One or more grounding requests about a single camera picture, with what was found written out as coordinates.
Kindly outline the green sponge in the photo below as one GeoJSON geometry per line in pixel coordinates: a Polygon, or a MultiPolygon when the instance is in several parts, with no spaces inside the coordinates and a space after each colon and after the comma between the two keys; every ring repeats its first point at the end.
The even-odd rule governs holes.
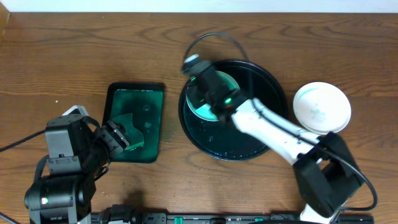
{"type": "Polygon", "coordinates": [[[134,126],[132,113],[116,116],[112,119],[112,121],[124,128],[127,141],[129,142],[128,147],[125,148],[126,151],[133,151],[136,148],[142,147],[144,145],[144,135],[134,126]]]}

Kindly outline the pale green plate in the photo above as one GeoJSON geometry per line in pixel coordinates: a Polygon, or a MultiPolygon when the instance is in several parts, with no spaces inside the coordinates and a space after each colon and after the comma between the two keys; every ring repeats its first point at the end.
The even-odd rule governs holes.
{"type": "Polygon", "coordinates": [[[343,124],[343,125],[341,125],[341,126],[338,126],[338,127],[335,127],[335,128],[331,128],[331,129],[315,129],[315,128],[311,128],[311,127],[309,127],[309,126],[307,126],[307,125],[304,125],[304,124],[302,124],[302,123],[301,123],[301,125],[302,125],[305,129],[307,129],[307,130],[309,130],[309,131],[311,131],[311,132],[313,132],[313,133],[317,133],[317,134],[327,134],[327,133],[329,133],[329,132],[338,133],[338,132],[340,132],[341,130],[345,129],[345,127],[347,126],[347,124],[343,124]]]}
{"type": "MultiPolygon", "coordinates": [[[[232,76],[221,71],[217,71],[217,74],[227,84],[230,90],[240,89],[239,84],[232,76]]],[[[209,104],[204,104],[199,108],[195,108],[192,102],[189,100],[188,95],[186,95],[186,102],[191,112],[193,112],[193,114],[199,117],[200,119],[204,119],[205,121],[211,121],[211,122],[218,121],[217,116],[211,112],[209,104]]]]}

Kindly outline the white plate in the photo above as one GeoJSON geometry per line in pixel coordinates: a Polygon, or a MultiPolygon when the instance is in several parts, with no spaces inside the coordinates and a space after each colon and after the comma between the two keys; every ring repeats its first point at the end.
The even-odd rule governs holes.
{"type": "Polygon", "coordinates": [[[312,82],[301,87],[293,99],[298,122],[315,129],[331,129],[349,123],[351,105],[336,86],[312,82]]]}

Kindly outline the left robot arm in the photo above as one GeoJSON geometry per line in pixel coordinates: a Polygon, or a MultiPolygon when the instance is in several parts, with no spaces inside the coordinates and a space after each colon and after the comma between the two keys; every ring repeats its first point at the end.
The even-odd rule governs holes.
{"type": "Polygon", "coordinates": [[[49,154],[38,162],[24,199],[30,222],[91,223],[95,182],[129,146],[125,128],[68,114],[50,120],[45,137],[49,154]]]}

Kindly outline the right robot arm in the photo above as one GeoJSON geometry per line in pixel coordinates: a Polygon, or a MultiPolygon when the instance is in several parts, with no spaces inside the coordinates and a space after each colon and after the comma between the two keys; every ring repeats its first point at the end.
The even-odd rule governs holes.
{"type": "Polygon", "coordinates": [[[190,122],[202,121],[197,111],[208,106],[216,116],[208,127],[220,140],[218,158],[237,148],[249,159],[256,156],[260,144],[278,153],[292,166],[305,200],[301,221],[331,223],[365,183],[339,135],[321,136],[287,120],[285,94],[268,71],[243,67],[223,71],[203,62],[184,67],[183,72],[190,77],[180,107],[187,136],[194,139],[190,122]]]}

